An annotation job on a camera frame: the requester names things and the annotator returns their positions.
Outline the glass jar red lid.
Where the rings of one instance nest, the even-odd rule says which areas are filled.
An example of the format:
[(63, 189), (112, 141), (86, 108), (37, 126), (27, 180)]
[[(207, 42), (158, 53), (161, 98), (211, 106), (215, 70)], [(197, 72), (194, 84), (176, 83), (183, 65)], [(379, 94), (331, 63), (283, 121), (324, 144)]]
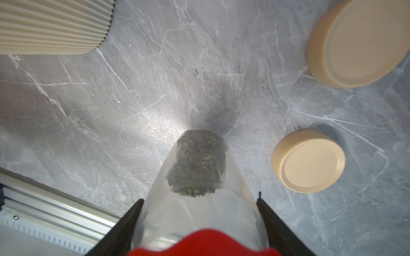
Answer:
[(203, 229), (221, 231), (254, 251), (269, 246), (262, 216), (226, 140), (208, 130), (188, 130), (152, 184), (131, 246), (160, 251)]

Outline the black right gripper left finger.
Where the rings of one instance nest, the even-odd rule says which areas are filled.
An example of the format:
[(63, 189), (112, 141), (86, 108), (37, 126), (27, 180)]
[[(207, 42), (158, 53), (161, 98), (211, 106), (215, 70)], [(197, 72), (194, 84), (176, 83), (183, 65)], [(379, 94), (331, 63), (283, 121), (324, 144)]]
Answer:
[(144, 200), (139, 199), (86, 256), (126, 256), (143, 205)]

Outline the beige jar lid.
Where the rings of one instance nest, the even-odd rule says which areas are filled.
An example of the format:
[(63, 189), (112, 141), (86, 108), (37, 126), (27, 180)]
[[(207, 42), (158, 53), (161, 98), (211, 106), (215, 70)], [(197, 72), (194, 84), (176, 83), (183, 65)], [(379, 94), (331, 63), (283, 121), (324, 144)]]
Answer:
[(334, 184), (346, 166), (342, 147), (319, 130), (304, 129), (284, 137), (271, 157), (271, 166), (288, 189), (320, 192)]
[(391, 72), (409, 49), (409, 1), (341, 1), (312, 31), (307, 64), (325, 86), (357, 88)]

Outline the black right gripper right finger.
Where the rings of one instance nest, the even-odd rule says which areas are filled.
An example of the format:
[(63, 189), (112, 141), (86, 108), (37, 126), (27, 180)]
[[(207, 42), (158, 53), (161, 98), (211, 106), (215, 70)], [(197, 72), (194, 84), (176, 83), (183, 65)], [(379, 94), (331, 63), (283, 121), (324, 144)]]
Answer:
[(275, 248), (281, 256), (315, 256), (262, 199), (261, 192), (258, 193), (256, 205), (266, 227), (269, 245)]

